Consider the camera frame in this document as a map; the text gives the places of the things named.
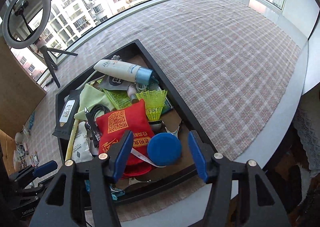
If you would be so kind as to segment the red fabric pouch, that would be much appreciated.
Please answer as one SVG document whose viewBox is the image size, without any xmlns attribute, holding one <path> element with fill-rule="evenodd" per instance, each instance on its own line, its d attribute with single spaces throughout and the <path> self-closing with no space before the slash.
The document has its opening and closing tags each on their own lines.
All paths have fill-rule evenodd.
<svg viewBox="0 0 320 227">
<path fill-rule="evenodd" d="M 147 157 L 148 144 L 155 136 L 145 113 L 144 100 L 106 113 L 98 117 L 96 123 L 101 133 L 99 154 L 108 156 L 106 173 L 112 183 L 142 176 L 153 169 L 150 163 L 131 153 L 137 151 Z"/>
</svg>

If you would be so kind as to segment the blue clothespin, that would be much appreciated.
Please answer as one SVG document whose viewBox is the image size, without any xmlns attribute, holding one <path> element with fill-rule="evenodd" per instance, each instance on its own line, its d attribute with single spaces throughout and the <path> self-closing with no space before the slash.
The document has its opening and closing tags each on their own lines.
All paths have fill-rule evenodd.
<svg viewBox="0 0 320 227">
<path fill-rule="evenodd" d="M 29 124 L 28 124 L 28 129 L 31 130 L 33 125 L 34 125 L 34 120 L 35 120 L 35 111 L 31 114 L 29 118 Z"/>
</svg>

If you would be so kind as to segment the yellow plastic shuttlecock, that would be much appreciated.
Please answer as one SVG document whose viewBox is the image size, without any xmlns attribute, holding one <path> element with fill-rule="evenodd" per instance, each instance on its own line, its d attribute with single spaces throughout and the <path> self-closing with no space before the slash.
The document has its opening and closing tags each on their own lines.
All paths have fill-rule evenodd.
<svg viewBox="0 0 320 227">
<path fill-rule="evenodd" d="M 149 121 L 160 119 L 167 92 L 167 90 L 147 90 L 136 94 L 138 100 L 144 100 L 145 113 Z"/>
</svg>

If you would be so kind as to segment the light wooden board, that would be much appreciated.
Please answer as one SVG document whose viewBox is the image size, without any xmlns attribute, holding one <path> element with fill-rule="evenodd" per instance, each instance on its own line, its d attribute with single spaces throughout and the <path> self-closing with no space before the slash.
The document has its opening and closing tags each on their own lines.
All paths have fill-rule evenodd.
<svg viewBox="0 0 320 227">
<path fill-rule="evenodd" d="M 1 130 L 14 138 L 45 96 L 1 36 Z"/>
</svg>

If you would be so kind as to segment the pink tube grey cap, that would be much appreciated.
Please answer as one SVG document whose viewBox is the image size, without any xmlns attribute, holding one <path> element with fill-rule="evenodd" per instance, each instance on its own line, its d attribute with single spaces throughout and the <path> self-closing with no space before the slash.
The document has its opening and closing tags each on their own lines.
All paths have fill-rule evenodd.
<svg viewBox="0 0 320 227">
<path fill-rule="evenodd" d="M 127 96 L 130 98 L 132 104 L 139 102 L 137 96 L 136 87 L 134 84 L 130 84 L 127 88 Z"/>
</svg>

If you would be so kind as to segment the black wet wipes pack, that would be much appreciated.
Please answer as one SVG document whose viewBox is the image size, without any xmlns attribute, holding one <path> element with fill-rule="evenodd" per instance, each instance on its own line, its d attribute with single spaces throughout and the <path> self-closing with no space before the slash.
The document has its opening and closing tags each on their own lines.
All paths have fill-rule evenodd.
<svg viewBox="0 0 320 227">
<path fill-rule="evenodd" d="M 75 121 L 74 115 L 78 112 L 80 105 L 81 90 L 71 90 L 67 97 L 62 111 L 57 117 L 56 126 L 53 135 L 68 140 L 71 135 L 72 127 Z"/>
</svg>

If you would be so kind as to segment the white plug adapter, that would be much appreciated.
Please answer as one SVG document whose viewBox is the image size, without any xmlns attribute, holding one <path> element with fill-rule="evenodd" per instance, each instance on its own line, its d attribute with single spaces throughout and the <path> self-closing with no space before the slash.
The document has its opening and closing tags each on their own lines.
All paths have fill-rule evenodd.
<svg viewBox="0 0 320 227">
<path fill-rule="evenodd" d="M 17 145 L 23 144 L 23 138 L 24 138 L 24 134 L 21 132 L 17 132 L 14 137 L 16 144 Z"/>
</svg>

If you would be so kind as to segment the grey sachet packet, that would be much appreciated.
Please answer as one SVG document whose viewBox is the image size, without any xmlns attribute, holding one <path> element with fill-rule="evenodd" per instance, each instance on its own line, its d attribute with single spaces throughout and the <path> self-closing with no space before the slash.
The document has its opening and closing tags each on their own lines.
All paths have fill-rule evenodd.
<svg viewBox="0 0 320 227">
<path fill-rule="evenodd" d="M 125 81 L 116 77 L 106 75 L 99 83 L 99 88 L 105 90 L 124 90 L 127 91 L 130 85 L 129 81 Z"/>
</svg>

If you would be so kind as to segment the white sunscreen bottle blue cap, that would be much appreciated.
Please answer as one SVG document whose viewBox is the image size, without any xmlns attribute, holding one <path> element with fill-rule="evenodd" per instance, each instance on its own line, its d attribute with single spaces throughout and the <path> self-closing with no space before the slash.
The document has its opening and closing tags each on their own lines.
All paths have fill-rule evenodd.
<svg viewBox="0 0 320 227">
<path fill-rule="evenodd" d="M 124 81 L 149 85 L 153 71 L 137 64 L 118 60 L 100 60 L 94 70 Z"/>
</svg>

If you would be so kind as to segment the blue round lid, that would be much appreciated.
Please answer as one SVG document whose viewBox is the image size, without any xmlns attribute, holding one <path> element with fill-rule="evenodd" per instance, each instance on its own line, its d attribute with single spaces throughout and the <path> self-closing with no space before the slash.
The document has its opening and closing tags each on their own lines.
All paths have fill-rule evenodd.
<svg viewBox="0 0 320 227">
<path fill-rule="evenodd" d="M 182 144 L 171 133 L 158 133 L 150 139 L 147 154 L 157 166 L 172 165 L 181 157 Z"/>
</svg>

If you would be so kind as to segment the light green cloth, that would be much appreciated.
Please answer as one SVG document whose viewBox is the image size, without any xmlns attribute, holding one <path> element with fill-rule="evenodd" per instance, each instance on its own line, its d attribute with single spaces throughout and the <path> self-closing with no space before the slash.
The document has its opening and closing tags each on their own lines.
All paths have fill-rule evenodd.
<svg viewBox="0 0 320 227">
<path fill-rule="evenodd" d="M 99 91 L 89 84 L 85 84 L 84 89 L 80 93 L 78 113 L 74 115 L 74 118 L 84 121 L 86 119 L 84 108 L 86 107 L 90 111 L 94 105 L 99 103 L 106 106 L 110 111 L 115 109 L 114 105 L 104 92 Z"/>
</svg>

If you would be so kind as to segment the plaid tablecloth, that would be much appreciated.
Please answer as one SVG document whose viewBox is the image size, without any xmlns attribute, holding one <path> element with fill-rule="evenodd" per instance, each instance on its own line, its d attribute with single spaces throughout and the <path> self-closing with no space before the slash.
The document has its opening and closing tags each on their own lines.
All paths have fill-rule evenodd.
<svg viewBox="0 0 320 227">
<path fill-rule="evenodd" d="M 169 0 L 135 12 L 66 58 L 62 86 L 118 48 L 140 40 L 214 146 L 237 159 L 273 115 L 306 37 L 280 15 L 240 0 Z"/>
</svg>

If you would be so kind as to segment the black tray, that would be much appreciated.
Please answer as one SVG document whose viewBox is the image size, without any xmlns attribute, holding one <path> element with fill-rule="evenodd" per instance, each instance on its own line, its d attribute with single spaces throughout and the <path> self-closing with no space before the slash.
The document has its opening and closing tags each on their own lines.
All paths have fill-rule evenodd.
<svg viewBox="0 0 320 227">
<path fill-rule="evenodd" d="M 142 161 L 135 155 L 130 155 L 119 186 L 126 184 L 130 178 L 137 177 L 138 184 L 120 196 L 116 204 L 124 205 L 140 200 L 152 201 L 154 210 L 161 203 L 175 204 L 197 191 L 202 181 L 196 175 L 196 167 L 188 147 L 188 133 L 196 131 L 201 139 L 210 140 L 204 129 L 184 102 L 178 91 L 163 73 L 139 40 L 134 40 L 114 52 L 123 61 L 134 63 L 152 70 L 156 78 L 156 90 L 167 92 L 160 116 L 160 129 L 152 129 L 146 114 L 146 104 L 132 104 L 123 90 L 106 90 L 91 87 L 89 98 L 94 93 L 100 94 L 100 102 L 108 107 L 108 112 L 95 115 L 95 122 L 101 134 L 98 150 L 106 152 L 119 142 L 126 130 L 133 132 L 133 148 L 141 154 L 147 153 L 147 145 L 151 138 L 159 132 L 164 132 L 174 126 L 180 126 L 178 139 L 181 141 L 181 156 L 174 164 L 159 168 Z"/>
</svg>

